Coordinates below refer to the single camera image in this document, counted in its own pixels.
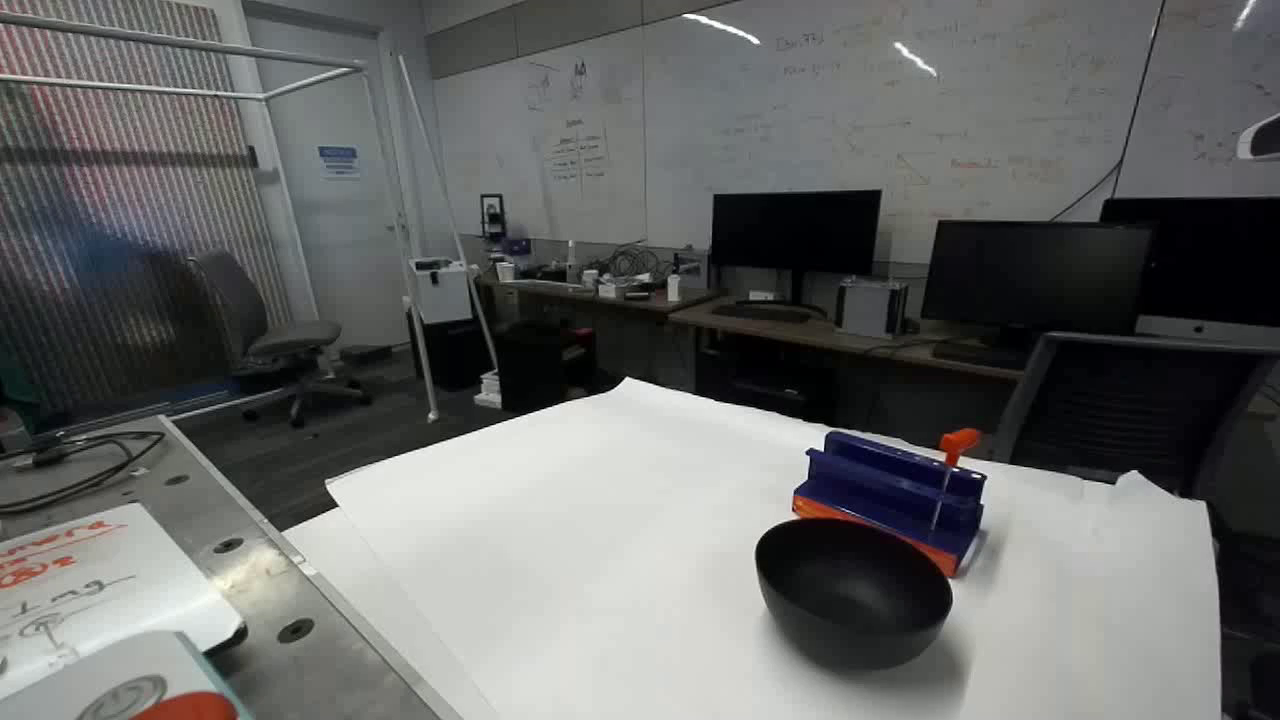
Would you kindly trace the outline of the white box on desk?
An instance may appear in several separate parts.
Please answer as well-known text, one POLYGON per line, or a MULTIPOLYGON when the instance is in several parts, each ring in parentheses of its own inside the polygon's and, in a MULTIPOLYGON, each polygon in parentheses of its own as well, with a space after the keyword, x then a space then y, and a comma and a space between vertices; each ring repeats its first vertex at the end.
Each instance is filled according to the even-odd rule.
POLYGON ((897 334, 906 320, 906 286, 897 281, 845 275, 840 328, 853 334, 897 334))

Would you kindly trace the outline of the blue door sign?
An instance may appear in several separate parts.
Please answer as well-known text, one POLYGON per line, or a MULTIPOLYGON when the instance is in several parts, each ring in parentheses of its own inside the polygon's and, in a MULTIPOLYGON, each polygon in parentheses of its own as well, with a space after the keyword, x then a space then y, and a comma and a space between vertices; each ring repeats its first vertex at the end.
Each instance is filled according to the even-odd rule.
POLYGON ((319 142, 319 163, 331 166, 331 170, 352 170, 358 166, 358 148, 346 148, 346 142, 319 142))

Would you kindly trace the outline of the blue and orange rack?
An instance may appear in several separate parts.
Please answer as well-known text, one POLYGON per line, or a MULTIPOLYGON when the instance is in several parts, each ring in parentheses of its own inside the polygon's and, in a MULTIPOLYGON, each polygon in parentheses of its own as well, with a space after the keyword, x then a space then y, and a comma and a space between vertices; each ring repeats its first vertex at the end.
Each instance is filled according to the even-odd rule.
POLYGON ((962 575, 981 549, 988 477, 962 459, 942 526, 930 533, 942 477, 942 441, 937 451, 909 451, 883 441, 829 432, 826 444, 810 451, 794 510, 802 520, 847 520, 887 533, 926 553, 945 575, 962 575))

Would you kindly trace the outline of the red-handled tool with metal shaft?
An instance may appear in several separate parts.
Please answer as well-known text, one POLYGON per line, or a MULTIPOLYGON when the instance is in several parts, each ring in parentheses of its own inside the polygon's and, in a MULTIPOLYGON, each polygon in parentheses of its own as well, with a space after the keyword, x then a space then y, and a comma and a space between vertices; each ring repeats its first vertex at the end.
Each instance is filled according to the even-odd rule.
POLYGON ((934 503, 934 520, 930 520, 930 533, 942 526, 942 517, 945 517, 945 500, 947 500, 947 486, 954 486, 954 473, 962 466, 962 459, 967 451, 977 451, 983 444, 983 432, 981 427, 954 427, 942 437, 942 451, 945 451, 945 477, 942 477, 942 497, 934 503))

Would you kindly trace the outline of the white and red booklet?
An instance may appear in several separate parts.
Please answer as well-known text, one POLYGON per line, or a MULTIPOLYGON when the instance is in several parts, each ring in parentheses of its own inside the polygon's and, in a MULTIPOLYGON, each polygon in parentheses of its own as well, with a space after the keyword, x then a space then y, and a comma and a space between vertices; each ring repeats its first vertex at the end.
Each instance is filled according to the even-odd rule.
POLYGON ((0 701, 0 720, 258 720, 180 630, 146 630, 0 701))

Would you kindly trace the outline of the black monitor centre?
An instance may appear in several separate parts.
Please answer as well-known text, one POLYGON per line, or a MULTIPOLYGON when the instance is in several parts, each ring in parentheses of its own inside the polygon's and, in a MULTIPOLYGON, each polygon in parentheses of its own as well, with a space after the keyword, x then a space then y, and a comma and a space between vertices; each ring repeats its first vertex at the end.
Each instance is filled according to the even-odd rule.
POLYGON ((881 191, 729 191, 712 199, 716 269, 774 269, 805 293, 813 273, 867 275, 876 264, 881 191))

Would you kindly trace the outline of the wooden desk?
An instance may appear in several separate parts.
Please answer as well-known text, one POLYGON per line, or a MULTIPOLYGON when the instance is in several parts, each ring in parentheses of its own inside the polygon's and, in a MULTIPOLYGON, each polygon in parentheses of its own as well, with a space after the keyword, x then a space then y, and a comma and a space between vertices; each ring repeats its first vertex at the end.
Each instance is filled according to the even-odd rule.
MULTIPOLYGON (((586 283, 512 281, 512 293, 527 293, 527 294, 541 294, 541 298, 577 298, 577 304, 587 304, 587 308, 603 308, 610 304, 596 286, 586 286, 586 283)), ((733 332, 733 334, 777 339, 777 344, 798 344, 798 349, 816 349, 816 352, 867 356, 867 358, 934 366, 934 371, 962 371, 962 374, 998 378, 998 384, 1017 384, 1019 378, 1017 366, 945 358, 945 356, 937 356, 937 339, 934 334, 881 339, 881 334, 840 332, 834 320, 744 320, 744 314, 722 314, 722 294, 716 293, 696 293, 689 298, 670 298, 670 294, 611 298, 610 308, 611 312, 662 314, 670 324, 696 328, 696 332, 733 332)))

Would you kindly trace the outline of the grey office chair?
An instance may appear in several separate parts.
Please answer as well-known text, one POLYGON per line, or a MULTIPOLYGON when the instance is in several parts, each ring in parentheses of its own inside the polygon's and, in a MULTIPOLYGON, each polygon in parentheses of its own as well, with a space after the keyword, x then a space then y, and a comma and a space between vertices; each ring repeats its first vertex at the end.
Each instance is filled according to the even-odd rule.
POLYGON ((215 320, 238 378, 285 378, 288 425, 310 425, 315 396, 370 403, 374 390, 331 358, 340 328, 331 320, 270 320, 258 281, 231 251, 191 251, 189 273, 215 320))

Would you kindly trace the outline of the black monitor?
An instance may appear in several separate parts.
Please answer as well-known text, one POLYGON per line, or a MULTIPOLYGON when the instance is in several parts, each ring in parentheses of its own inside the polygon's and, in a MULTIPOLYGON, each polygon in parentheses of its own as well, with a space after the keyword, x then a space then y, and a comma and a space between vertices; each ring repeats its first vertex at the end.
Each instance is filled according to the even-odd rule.
POLYGON ((712 199, 716 269, 774 269, 805 293, 813 273, 867 275, 876 264, 881 191, 729 191, 712 199))
POLYGON ((1153 231, 1133 222, 942 218, 926 314, 988 332, 1129 332, 1153 231))

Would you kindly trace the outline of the black bowl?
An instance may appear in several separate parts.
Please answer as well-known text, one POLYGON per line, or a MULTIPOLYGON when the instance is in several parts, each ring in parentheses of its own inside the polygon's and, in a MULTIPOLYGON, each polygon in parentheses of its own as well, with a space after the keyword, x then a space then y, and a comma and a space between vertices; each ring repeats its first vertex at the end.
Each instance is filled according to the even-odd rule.
POLYGON ((954 583, 926 553, 847 520, 774 525, 757 539, 757 586, 802 657, 847 672, 918 660, 954 613, 954 583))

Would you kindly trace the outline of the black monitor right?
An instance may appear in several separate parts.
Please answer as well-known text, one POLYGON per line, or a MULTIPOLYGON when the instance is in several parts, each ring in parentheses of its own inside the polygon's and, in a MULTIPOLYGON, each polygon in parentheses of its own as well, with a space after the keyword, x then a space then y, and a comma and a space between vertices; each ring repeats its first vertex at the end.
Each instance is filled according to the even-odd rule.
POLYGON ((1133 222, 942 218, 926 314, 988 332, 1129 332, 1153 231, 1133 222))

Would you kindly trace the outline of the white paper with red writing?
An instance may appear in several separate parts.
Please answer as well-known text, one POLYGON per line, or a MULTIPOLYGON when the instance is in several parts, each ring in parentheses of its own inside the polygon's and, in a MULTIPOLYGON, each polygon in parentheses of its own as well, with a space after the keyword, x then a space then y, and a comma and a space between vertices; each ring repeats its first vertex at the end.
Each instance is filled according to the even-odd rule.
POLYGON ((246 614, 146 503, 116 503, 0 542, 0 693, 139 630, 183 630, 202 650, 246 614))

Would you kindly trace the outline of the large white paper sheet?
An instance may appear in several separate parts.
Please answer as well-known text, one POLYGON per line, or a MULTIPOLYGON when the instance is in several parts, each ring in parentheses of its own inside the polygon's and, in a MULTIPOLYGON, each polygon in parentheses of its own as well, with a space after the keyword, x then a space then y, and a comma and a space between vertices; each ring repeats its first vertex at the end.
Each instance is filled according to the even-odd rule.
POLYGON ((757 539, 805 420, 646 378, 330 482, 288 539, 455 720, 1217 720, 1209 508, 998 464, 942 638, 891 672, 786 644, 757 539))

